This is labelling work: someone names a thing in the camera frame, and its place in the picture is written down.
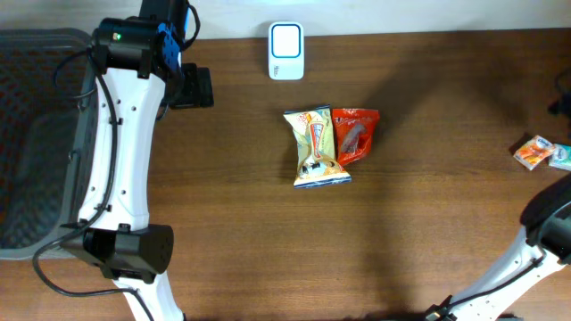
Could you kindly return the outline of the yellow snack bag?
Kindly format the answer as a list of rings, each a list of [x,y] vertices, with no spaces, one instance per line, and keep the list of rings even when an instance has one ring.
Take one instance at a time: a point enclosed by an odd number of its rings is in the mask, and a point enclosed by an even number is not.
[[[294,188],[307,189],[352,181],[336,160],[334,124],[329,105],[307,111],[287,111],[297,144],[298,163]]]

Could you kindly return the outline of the red candy packet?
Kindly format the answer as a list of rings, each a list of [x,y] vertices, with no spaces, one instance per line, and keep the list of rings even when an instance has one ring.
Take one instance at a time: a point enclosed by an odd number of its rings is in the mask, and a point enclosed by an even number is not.
[[[380,114],[377,110],[333,109],[337,138],[337,161],[346,166],[365,158],[372,145]]]

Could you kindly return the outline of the orange Kleenex tissue pack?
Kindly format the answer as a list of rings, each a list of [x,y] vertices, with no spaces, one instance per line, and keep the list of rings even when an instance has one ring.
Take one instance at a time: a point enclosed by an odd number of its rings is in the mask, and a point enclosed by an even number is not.
[[[556,146],[543,138],[534,136],[515,152],[513,157],[525,168],[533,170],[543,160],[550,157],[556,150]]]

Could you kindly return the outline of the green Kleenex tissue pack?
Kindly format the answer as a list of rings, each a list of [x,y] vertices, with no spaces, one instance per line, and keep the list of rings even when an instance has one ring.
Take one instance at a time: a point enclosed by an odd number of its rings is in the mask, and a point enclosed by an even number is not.
[[[571,170],[571,148],[564,144],[554,144],[555,151],[548,160],[548,165],[556,169]]]

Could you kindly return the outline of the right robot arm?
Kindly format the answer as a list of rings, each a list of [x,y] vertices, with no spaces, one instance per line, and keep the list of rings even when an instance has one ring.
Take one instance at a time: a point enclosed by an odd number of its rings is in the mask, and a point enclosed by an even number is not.
[[[544,278],[570,265],[570,176],[525,207],[508,250],[467,289],[432,306],[423,320],[505,320],[503,312]]]

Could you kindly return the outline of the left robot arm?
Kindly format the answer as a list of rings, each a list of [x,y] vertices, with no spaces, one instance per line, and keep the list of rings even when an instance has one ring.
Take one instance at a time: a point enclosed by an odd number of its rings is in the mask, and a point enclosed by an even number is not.
[[[99,268],[138,320],[181,320],[167,269],[170,226],[150,221],[147,176],[153,129],[167,110],[210,107],[210,72],[181,60],[200,30],[187,1],[145,1],[139,14],[104,19],[87,59],[97,91],[94,145],[77,220],[62,247]]]

